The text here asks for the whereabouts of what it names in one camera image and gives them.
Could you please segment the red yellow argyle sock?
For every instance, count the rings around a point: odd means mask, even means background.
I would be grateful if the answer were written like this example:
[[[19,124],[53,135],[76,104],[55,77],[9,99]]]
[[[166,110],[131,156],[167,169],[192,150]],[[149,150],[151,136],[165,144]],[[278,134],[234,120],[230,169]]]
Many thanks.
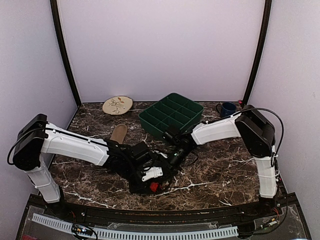
[[[159,193],[163,189],[162,184],[158,182],[152,182],[149,188],[153,193]]]

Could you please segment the dark blue mug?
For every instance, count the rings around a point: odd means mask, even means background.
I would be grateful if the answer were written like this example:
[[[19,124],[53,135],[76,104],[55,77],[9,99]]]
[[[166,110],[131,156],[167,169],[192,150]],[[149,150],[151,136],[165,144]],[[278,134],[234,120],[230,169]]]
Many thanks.
[[[233,115],[237,110],[237,106],[232,102],[223,102],[217,104],[215,109],[219,113],[219,116],[224,118]]]

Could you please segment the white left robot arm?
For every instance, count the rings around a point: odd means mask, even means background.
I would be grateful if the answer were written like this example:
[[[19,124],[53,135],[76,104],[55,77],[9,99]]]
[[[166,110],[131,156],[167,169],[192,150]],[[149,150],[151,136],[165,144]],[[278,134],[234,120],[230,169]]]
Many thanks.
[[[27,174],[60,218],[67,218],[71,208],[63,201],[63,191],[44,163],[44,154],[66,156],[110,169],[129,182],[131,193],[155,192],[153,183],[165,176],[158,155],[144,142],[130,146],[112,139],[83,136],[57,127],[47,121],[45,114],[38,114],[18,133],[7,154],[7,163]]]

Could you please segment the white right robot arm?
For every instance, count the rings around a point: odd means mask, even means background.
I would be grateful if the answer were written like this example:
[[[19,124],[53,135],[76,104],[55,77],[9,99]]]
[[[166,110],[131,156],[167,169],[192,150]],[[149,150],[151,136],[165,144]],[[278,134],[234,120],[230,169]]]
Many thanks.
[[[212,121],[202,121],[186,132],[171,125],[163,138],[176,146],[167,160],[175,168],[196,147],[209,142],[229,138],[242,138],[253,157],[259,179],[259,196],[263,199],[255,205],[255,213],[266,217],[275,208],[272,200],[277,193],[279,168],[278,152],[281,146],[276,141],[274,125],[262,114],[264,108],[247,105],[240,111]]]

